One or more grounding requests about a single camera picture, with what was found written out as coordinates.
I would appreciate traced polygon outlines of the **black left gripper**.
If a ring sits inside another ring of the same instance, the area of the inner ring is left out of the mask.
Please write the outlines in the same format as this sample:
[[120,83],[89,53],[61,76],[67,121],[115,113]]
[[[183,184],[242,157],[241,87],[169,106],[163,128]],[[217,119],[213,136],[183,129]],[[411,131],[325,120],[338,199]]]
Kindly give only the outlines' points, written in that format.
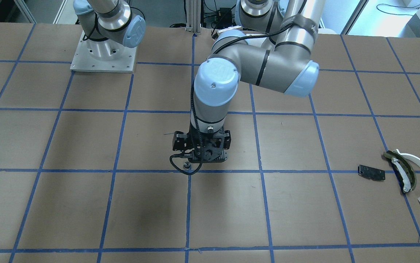
[[190,125],[188,133],[190,163],[223,163],[228,159],[226,150],[230,148],[232,140],[230,130],[224,130],[222,127],[215,133],[200,133],[200,135],[202,140],[199,140],[196,128]]

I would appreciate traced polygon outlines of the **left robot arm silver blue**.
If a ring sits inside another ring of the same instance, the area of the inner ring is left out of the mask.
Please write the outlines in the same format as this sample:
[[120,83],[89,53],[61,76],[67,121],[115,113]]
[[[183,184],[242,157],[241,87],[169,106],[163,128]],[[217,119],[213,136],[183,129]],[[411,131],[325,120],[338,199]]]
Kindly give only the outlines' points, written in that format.
[[320,67],[311,59],[324,0],[239,0],[237,29],[222,32],[191,86],[188,133],[175,132],[173,150],[190,163],[221,163],[231,135],[224,128],[238,84],[245,82],[282,94],[305,97]]

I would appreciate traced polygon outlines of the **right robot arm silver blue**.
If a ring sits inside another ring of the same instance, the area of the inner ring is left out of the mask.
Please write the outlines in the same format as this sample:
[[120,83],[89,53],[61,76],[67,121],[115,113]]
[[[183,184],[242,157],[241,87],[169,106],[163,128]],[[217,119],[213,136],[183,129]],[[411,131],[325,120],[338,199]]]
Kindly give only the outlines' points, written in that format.
[[125,0],[75,0],[73,8],[83,27],[83,41],[110,39],[135,48],[145,35],[145,19],[133,13]]

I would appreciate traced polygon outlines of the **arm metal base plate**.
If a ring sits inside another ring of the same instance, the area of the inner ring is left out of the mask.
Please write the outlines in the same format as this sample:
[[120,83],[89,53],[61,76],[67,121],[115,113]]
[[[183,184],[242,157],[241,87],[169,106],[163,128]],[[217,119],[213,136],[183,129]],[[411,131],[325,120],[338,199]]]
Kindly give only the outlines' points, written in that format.
[[133,73],[137,47],[128,48],[110,39],[83,40],[82,32],[70,69],[85,73]]

